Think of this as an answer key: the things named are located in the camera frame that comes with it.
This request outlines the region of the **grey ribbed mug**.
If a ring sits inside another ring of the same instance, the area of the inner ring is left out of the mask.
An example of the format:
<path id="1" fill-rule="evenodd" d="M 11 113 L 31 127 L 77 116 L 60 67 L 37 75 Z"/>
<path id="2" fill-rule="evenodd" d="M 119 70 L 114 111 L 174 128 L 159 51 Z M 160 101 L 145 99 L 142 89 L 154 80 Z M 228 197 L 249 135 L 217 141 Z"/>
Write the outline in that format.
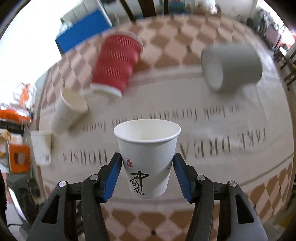
<path id="1" fill-rule="evenodd" d="M 213 92 L 232 92 L 262 77 L 257 51 L 246 43 L 211 45 L 201 53 L 201 65 L 208 87 Z"/>

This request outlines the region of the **blue storage box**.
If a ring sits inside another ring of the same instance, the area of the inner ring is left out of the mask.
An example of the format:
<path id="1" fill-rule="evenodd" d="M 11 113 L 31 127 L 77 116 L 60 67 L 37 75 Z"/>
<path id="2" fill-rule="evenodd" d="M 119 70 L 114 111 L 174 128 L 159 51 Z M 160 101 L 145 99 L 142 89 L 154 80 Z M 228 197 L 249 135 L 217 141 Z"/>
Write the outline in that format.
<path id="1" fill-rule="evenodd" d="M 60 34 L 55 42 L 63 55 L 86 39 L 112 28 L 100 10 L 94 11 Z"/>

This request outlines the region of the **white cup with calligraphy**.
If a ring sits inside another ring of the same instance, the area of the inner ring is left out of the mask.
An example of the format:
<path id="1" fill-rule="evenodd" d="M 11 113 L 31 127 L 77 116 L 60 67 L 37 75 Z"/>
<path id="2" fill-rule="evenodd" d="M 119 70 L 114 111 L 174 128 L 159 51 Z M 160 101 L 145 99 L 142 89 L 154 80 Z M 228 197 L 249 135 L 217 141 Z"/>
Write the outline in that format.
<path id="1" fill-rule="evenodd" d="M 163 195 L 181 127 L 168 120 L 130 120 L 117 125 L 113 133 L 131 192 L 141 199 Z"/>

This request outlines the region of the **crumpled white orange wrapper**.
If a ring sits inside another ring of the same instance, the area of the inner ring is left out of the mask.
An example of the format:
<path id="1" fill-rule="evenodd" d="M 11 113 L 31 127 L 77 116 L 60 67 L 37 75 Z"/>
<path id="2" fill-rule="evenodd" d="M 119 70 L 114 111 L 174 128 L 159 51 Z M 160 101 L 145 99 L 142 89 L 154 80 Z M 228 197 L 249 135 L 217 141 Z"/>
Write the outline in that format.
<path id="1" fill-rule="evenodd" d="M 17 91 L 14 92 L 14 100 L 22 109 L 32 111 L 35 106 L 36 93 L 36 85 L 22 83 L 22 86 L 19 86 Z"/>

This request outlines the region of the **white cup with birds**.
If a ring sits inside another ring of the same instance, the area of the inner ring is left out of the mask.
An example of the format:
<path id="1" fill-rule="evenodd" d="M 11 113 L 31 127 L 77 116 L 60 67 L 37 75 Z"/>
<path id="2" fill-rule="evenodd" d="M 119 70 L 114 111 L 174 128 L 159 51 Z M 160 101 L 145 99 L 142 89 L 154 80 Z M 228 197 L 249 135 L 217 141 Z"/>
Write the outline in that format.
<path id="1" fill-rule="evenodd" d="M 63 134 L 88 112 L 88 104 L 77 91 L 62 88 L 51 121 L 54 134 Z"/>

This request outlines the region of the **red ribbed paper cup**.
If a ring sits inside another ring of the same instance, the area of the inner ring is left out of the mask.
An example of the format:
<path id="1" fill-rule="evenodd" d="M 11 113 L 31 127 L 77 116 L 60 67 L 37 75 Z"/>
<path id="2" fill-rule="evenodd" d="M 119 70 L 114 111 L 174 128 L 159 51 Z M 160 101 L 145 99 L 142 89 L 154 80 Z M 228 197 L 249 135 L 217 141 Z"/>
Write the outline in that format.
<path id="1" fill-rule="evenodd" d="M 108 35 L 93 68 L 91 90 L 122 97 L 143 49 L 141 39 L 130 31 Z"/>

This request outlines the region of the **white cup with grass print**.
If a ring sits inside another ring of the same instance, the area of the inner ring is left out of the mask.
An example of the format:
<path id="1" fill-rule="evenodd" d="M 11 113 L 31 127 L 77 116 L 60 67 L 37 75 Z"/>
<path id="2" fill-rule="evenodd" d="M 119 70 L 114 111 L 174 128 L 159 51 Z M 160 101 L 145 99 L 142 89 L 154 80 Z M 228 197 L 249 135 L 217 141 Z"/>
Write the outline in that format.
<path id="1" fill-rule="evenodd" d="M 35 162 L 38 166 L 51 164 L 52 133 L 49 131 L 31 131 L 31 141 Z"/>

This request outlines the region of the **orange box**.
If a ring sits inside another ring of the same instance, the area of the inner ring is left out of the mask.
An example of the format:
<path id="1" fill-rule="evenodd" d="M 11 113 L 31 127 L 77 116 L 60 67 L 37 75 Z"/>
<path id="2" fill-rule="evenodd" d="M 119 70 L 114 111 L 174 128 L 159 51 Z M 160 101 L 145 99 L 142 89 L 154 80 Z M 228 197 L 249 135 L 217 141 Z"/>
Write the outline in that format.
<path id="1" fill-rule="evenodd" d="M 31 168 L 29 146 L 9 144 L 9 165 L 14 174 L 28 173 Z"/>

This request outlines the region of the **dark wooden chair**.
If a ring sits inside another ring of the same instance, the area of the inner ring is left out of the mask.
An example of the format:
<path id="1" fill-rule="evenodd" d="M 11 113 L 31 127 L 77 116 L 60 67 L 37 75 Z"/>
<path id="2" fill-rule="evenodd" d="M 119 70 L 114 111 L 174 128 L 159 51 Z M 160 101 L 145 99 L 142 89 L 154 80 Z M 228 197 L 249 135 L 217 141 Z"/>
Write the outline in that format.
<path id="1" fill-rule="evenodd" d="M 126 3 L 125 0 L 120 0 L 120 3 L 127 13 L 127 16 L 129 20 L 133 23 L 136 22 L 135 16 L 132 14 L 131 9 L 129 8 L 128 4 Z M 138 3 L 140 5 L 140 9 L 142 10 L 142 16 L 144 18 L 151 17 L 151 16 L 156 16 L 156 9 L 154 6 L 154 1 L 148 1 L 148 0 L 138 0 Z M 164 15 L 169 14 L 169 0 L 164 0 L 163 1 L 163 13 Z"/>

